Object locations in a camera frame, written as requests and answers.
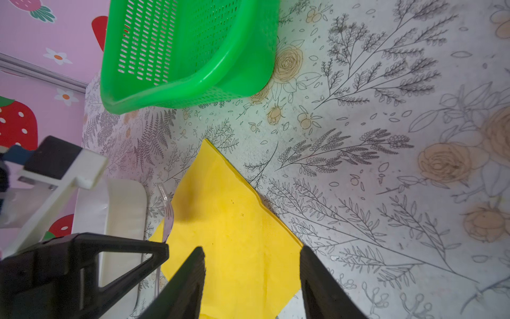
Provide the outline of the green plastic basket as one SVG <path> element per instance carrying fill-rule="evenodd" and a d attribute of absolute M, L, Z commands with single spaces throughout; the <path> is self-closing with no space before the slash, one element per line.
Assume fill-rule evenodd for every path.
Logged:
<path fill-rule="evenodd" d="M 105 109 L 187 108 L 250 97 L 274 70 L 278 1 L 112 1 Z"/>

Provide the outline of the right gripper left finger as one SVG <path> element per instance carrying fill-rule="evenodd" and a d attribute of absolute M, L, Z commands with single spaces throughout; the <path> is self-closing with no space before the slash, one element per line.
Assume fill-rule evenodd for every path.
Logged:
<path fill-rule="evenodd" d="M 197 246 L 139 317 L 199 318 L 205 277 L 205 252 Z"/>

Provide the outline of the yellow paper napkin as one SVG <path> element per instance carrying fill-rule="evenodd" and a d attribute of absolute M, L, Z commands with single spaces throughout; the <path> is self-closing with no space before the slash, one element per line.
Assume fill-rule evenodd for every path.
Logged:
<path fill-rule="evenodd" d="M 205 253 L 202 318 L 275 318 L 299 291 L 302 242 L 204 140 L 171 202 L 175 221 L 162 271 L 170 279 Z"/>

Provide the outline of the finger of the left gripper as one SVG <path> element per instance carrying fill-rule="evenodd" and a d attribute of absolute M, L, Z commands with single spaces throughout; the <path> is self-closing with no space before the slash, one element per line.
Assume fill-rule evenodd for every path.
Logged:
<path fill-rule="evenodd" d="M 150 258 L 101 287 L 103 252 Z M 165 243 L 93 233 L 37 243 L 1 261 L 1 317 L 100 318 L 168 257 Z"/>

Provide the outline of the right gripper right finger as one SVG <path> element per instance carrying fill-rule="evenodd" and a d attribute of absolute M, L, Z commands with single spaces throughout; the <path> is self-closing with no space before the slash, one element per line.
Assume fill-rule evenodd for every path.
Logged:
<path fill-rule="evenodd" d="M 300 280 L 307 318 L 367 318 L 308 246 L 300 252 Z"/>

